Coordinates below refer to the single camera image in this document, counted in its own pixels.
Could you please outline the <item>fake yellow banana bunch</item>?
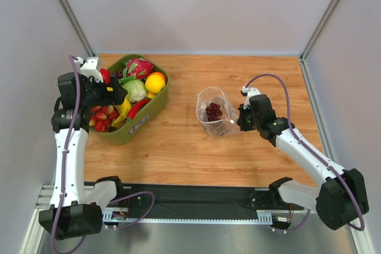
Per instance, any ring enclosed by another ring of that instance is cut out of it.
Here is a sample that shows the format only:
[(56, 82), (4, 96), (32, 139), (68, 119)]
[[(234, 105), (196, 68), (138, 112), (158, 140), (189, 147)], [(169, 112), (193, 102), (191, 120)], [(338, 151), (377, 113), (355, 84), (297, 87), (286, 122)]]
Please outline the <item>fake yellow banana bunch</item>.
[(125, 97), (124, 102), (121, 105), (113, 105), (113, 107), (119, 113), (119, 116), (112, 120), (111, 126), (119, 129), (126, 123), (127, 114), (131, 110), (132, 106), (128, 98)]

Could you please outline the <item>fake red apple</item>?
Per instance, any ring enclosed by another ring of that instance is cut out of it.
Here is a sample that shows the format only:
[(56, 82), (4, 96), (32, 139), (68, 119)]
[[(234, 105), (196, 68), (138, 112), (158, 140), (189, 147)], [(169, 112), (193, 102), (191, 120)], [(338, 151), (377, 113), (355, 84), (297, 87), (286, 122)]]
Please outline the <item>fake red apple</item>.
[(101, 73), (101, 76), (102, 76), (104, 83), (106, 85), (109, 85), (109, 83), (111, 82), (110, 72), (107, 69), (101, 68), (100, 73)]

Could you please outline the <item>fake red chili pepper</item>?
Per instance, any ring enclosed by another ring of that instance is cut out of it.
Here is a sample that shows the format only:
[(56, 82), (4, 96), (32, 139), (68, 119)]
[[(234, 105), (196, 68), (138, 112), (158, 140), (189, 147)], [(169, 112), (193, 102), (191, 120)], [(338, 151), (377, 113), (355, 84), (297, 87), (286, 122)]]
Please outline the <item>fake red chili pepper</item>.
[(132, 120), (135, 118), (135, 116), (137, 115), (137, 113), (145, 106), (147, 105), (149, 102), (151, 101), (151, 98), (145, 98), (137, 103), (135, 103), (131, 109), (128, 111), (127, 115), (126, 115), (126, 120), (129, 121), (129, 120)]

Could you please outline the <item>clear zip top bag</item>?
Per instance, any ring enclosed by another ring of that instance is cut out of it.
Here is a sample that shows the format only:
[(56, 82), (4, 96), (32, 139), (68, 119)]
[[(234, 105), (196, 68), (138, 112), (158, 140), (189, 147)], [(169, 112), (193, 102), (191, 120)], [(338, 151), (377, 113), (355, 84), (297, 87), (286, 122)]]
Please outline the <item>clear zip top bag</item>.
[[(221, 106), (223, 114), (220, 120), (208, 122), (205, 109), (212, 102)], [(197, 94), (196, 117), (200, 125), (212, 137), (223, 137), (239, 133), (237, 110), (227, 95), (217, 87), (206, 87)]]

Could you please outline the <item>fake purple grapes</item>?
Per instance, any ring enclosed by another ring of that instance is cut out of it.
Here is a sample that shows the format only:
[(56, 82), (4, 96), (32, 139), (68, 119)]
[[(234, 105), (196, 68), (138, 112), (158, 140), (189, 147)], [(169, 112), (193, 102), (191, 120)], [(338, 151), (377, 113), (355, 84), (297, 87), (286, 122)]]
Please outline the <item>fake purple grapes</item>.
[(214, 102), (210, 103), (206, 109), (206, 114), (207, 114), (207, 120), (208, 122), (213, 122), (213, 121), (218, 121), (221, 119), (222, 116), (222, 111), (221, 111), (221, 106), (219, 104), (216, 104)]

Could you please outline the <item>fake yellow lemon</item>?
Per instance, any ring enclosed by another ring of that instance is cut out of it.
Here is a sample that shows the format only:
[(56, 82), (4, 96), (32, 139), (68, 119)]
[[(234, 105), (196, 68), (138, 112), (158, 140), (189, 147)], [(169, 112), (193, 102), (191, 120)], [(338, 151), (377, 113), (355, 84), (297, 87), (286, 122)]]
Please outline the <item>fake yellow lemon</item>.
[(148, 92), (158, 94), (165, 88), (165, 80), (157, 74), (151, 74), (145, 81), (145, 87)]

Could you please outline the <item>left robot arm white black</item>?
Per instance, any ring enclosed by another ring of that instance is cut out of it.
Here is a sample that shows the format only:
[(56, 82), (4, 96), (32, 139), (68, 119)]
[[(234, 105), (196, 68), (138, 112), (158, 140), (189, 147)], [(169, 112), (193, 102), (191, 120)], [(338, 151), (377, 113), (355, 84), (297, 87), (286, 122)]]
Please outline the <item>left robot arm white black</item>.
[(54, 239), (65, 240), (99, 233), (103, 210), (121, 196), (123, 184), (117, 176), (100, 178), (86, 192), (84, 158), (92, 108), (121, 104), (127, 92), (115, 76), (97, 83), (74, 73), (59, 76), (58, 89), (51, 118), (57, 146), (54, 191), (39, 224)]

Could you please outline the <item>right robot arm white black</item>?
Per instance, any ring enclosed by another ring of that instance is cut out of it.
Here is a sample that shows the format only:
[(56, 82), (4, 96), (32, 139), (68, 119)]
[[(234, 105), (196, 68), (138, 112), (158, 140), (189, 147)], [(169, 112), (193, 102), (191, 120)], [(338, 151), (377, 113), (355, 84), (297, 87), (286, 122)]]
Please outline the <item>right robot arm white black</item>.
[(316, 183), (315, 187), (291, 178), (274, 182), (275, 192), (285, 203), (292, 203), (317, 213), (331, 230), (368, 213), (364, 177), (357, 169), (346, 170), (305, 140), (285, 117), (277, 117), (270, 99), (258, 92), (243, 92), (239, 106), (241, 131), (256, 130), (274, 147), (290, 156)]

